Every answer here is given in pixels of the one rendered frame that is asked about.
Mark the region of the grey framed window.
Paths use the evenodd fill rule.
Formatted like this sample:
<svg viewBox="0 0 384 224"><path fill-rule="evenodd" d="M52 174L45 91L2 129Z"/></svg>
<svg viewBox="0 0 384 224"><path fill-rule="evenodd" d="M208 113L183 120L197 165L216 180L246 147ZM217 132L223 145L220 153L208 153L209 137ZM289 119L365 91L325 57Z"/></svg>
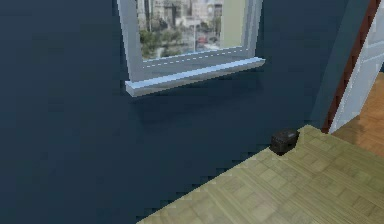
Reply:
<svg viewBox="0 0 384 224"><path fill-rule="evenodd" d="M116 0L133 97L259 67L263 0Z"/></svg>

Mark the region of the small black box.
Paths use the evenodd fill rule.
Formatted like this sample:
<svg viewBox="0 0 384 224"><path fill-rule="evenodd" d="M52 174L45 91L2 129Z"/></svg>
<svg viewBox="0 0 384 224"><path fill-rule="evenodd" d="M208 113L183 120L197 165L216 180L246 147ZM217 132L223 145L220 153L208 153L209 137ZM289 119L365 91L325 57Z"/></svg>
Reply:
<svg viewBox="0 0 384 224"><path fill-rule="evenodd" d="M292 150L298 141L300 133L297 130L285 129L271 136L270 150L282 156Z"/></svg>

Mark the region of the white room door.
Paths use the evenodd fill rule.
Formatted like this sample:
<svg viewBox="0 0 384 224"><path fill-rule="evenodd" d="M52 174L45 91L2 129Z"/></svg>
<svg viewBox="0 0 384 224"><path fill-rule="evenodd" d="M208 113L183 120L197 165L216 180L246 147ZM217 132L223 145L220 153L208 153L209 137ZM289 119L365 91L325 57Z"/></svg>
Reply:
<svg viewBox="0 0 384 224"><path fill-rule="evenodd" d="M359 41L361 50L354 61L354 68L330 125L329 134L360 114L384 64L384 0L375 0L372 6L376 10L366 19L370 27L363 35L363 40Z"/></svg>

